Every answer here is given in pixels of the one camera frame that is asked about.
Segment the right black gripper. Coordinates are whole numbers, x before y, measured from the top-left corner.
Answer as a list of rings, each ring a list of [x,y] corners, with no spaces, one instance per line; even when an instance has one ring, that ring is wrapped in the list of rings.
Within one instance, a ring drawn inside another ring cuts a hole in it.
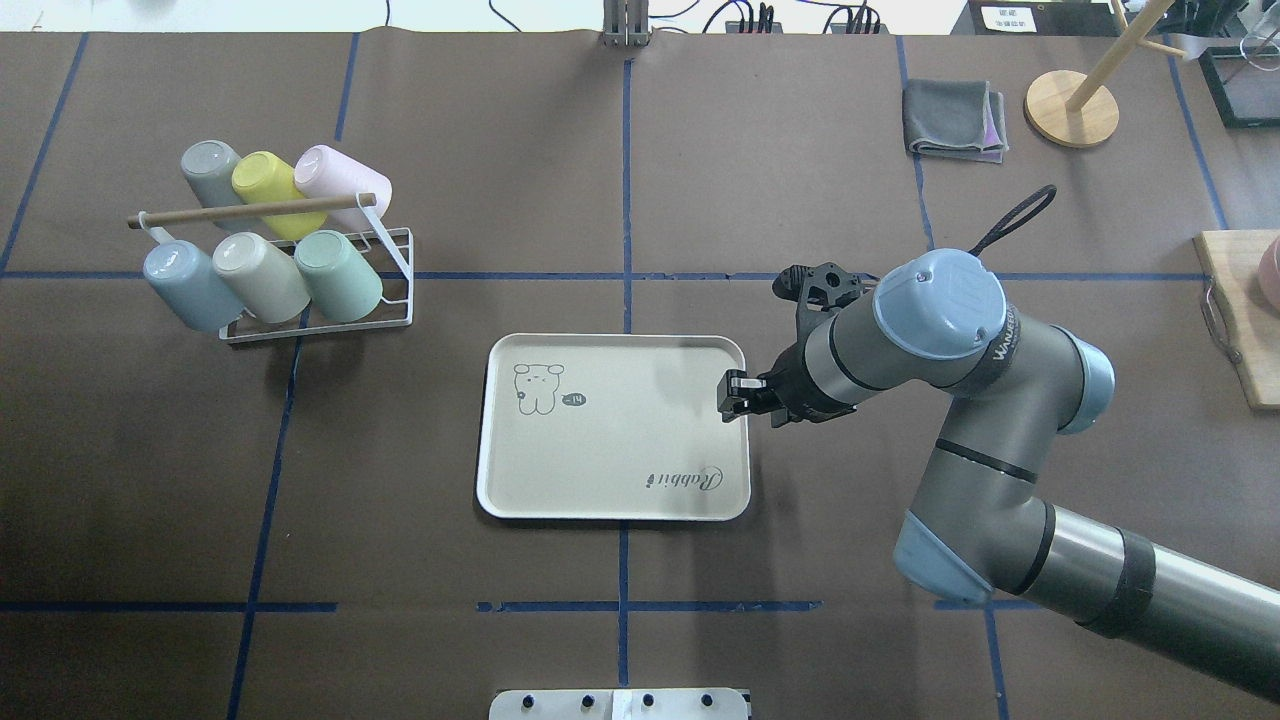
[[[819,389],[806,369],[803,345],[787,347],[758,378],[745,370],[727,370],[724,395],[719,398],[721,416],[768,414],[772,428],[824,423],[858,410],[855,404],[833,400]]]

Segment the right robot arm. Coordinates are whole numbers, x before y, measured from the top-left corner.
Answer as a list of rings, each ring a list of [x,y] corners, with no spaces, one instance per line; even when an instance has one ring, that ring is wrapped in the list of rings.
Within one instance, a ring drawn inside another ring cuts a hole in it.
[[[1012,306],[980,259],[925,252],[872,288],[841,266],[791,266],[774,295],[797,338],[760,375],[727,370],[722,419],[822,423],[911,380],[950,395],[893,551],[899,571],[954,602],[1023,597],[1265,700],[1277,700],[1277,592],[1036,496],[1057,436],[1108,407],[1096,346]]]

